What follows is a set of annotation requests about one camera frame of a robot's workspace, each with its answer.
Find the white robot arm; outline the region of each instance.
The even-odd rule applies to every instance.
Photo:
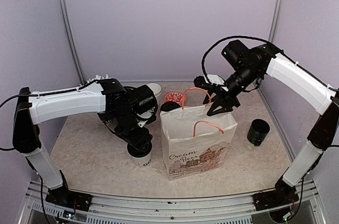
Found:
[[[210,95],[216,94],[212,98],[213,105],[208,115],[230,112],[233,106],[240,106],[237,95],[241,92],[248,92],[246,87],[255,80],[258,82],[258,79],[264,79],[264,75],[283,82],[311,104],[320,115],[308,136],[308,141],[278,180],[275,190],[253,196],[257,210],[277,207],[288,204],[292,200],[298,200],[295,185],[317,165],[323,152],[332,144],[339,122],[337,91],[320,82],[308,71],[298,66],[298,63],[292,62],[282,50],[265,42],[267,44],[248,49],[239,40],[231,41],[221,53],[235,70],[227,80],[223,80],[218,75],[206,74],[204,59],[212,48],[209,49],[202,62],[204,76],[199,76],[194,80],[196,87],[206,89]]]
[[[123,87],[113,78],[92,81],[84,86],[52,92],[20,90],[14,118],[13,146],[43,178],[49,195],[46,200],[65,207],[87,211],[91,196],[68,190],[62,172],[57,170],[39,140],[38,125],[59,117],[97,113],[105,125],[113,119],[118,126],[111,132],[141,153],[151,149],[152,135],[144,128],[156,119],[158,105],[147,86]]]

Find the lavender wall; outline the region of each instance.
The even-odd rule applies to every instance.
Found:
[[[267,38],[275,0],[67,0],[85,76],[119,80],[192,80],[201,57],[234,34]],[[228,76],[222,45],[207,61]]]
[[[78,84],[57,0],[0,0],[0,102],[30,86],[35,91]],[[0,111],[0,147],[12,146],[15,101]],[[51,149],[63,119],[41,125]],[[0,222],[13,223],[32,177],[24,157],[0,151]]]
[[[275,43],[309,71],[339,87],[339,0],[284,0]],[[273,79],[263,92],[297,154],[317,114],[301,97]],[[339,143],[338,136],[334,143]],[[314,179],[329,223],[339,223],[339,153],[329,149]]]

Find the black mounting bracket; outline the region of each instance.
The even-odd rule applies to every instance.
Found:
[[[88,212],[92,202],[92,195],[70,191],[63,173],[60,171],[63,178],[63,186],[55,190],[48,190],[46,201],[62,207],[71,208]]]
[[[281,176],[275,184],[275,189],[266,192],[259,192],[253,195],[255,209],[257,211],[275,207],[281,207],[299,200],[296,187],[290,187]]]
[[[295,202],[299,200],[297,190],[295,189],[294,192],[292,191],[282,201],[276,200],[276,190],[259,192],[253,195],[255,209],[257,211],[281,207],[283,205],[292,203],[292,200],[294,200]]]

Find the white paper cup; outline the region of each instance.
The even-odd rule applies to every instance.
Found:
[[[155,83],[147,84],[147,86],[152,90],[154,96],[157,98],[157,102],[159,105],[160,95],[161,95],[161,86]]]
[[[150,165],[152,144],[149,143],[149,149],[146,153],[136,151],[132,146],[127,145],[127,151],[138,167],[147,167]]]

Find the metal pole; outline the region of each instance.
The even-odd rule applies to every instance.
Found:
[[[69,18],[68,18],[68,13],[67,13],[66,0],[59,0],[59,5],[60,5],[60,9],[61,9],[61,15],[62,15],[62,18],[63,18],[66,36],[67,36],[67,40],[68,40],[68,45],[69,45],[69,48],[70,48],[70,53],[71,53],[71,56],[72,56],[72,60],[73,60],[73,64],[74,64],[74,67],[75,67],[75,70],[76,70],[76,74],[78,76],[79,82],[82,85],[84,85],[85,84],[84,72],[83,72],[83,69],[81,67],[79,56],[78,56],[78,53],[77,53],[76,47],[75,47],[74,37],[73,37],[73,34],[72,34],[72,30],[71,30],[70,22],[69,22]]]
[[[278,29],[281,7],[282,7],[282,0],[275,0],[273,19],[272,19],[270,33],[269,33],[269,41],[270,42],[274,41],[275,34],[276,34],[277,29]]]

